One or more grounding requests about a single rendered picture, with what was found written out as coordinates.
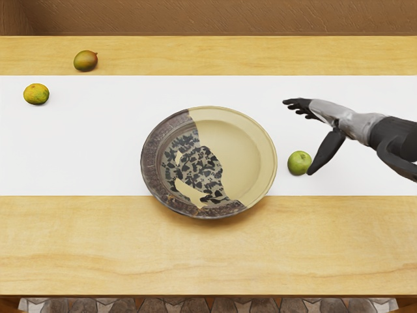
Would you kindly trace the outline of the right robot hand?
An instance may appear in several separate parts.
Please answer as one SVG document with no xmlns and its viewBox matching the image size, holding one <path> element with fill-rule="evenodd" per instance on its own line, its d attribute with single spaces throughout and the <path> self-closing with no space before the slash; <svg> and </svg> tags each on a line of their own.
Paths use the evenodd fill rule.
<svg viewBox="0 0 417 313">
<path fill-rule="evenodd" d="M 386 116 L 381 113 L 358 113 L 342 105 L 321 99 L 290 98 L 282 103 L 306 119 L 326 123 L 332 130 L 320 144 L 317 153 L 307 169 L 313 175 L 327 164 L 337 153 L 346 138 L 368 146 L 372 128 Z"/>
</svg>

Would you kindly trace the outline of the small green round fruit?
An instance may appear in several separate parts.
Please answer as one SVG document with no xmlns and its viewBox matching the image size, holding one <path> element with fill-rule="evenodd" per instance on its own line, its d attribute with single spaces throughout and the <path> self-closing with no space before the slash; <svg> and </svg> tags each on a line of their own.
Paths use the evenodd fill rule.
<svg viewBox="0 0 417 313">
<path fill-rule="evenodd" d="M 311 156 L 305 151 L 295 151 L 287 159 L 287 168 L 292 175 L 304 175 L 312 163 Z"/>
</svg>

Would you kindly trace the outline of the patterned cream and brown plate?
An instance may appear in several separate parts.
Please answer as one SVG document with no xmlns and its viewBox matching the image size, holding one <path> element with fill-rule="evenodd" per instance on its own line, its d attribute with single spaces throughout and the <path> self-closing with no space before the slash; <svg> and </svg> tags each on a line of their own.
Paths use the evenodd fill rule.
<svg viewBox="0 0 417 313">
<path fill-rule="evenodd" d="M 141 174 L 150 193 L 172 211 L 225 218 L 270 190 L 278 158 L 266 130 L 251 117 L 218 106 L 170 115 L 148 135 Z"/>
</svg>

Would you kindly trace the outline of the yellow-green orange fruit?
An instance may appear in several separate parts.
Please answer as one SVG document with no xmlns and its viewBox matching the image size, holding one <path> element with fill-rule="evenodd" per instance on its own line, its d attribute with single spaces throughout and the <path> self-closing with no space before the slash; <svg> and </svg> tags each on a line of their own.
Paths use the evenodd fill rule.
<svg viewBox="0 0 417 313">
<path fill-rule="evenodd" d="M 24 100 L 32 105 L 45 104 L 50 96 L 49 89 L 41 83 L 32 83 L 23 91 Z"/>
</svg>

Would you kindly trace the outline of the green and red mango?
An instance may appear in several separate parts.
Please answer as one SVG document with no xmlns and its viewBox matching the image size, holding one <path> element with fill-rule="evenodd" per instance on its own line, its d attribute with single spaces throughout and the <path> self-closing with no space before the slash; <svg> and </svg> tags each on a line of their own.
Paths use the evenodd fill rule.
<svg viewBox="0 0 417 313">
<path fill-rule="evenodd" d="M 97 64 L 97 53 L 92 52 L 91 50 L 83 50 L 78 52 L 73 60 L 74 68 L 82 72 L 93 70 Z"/>
</svg>

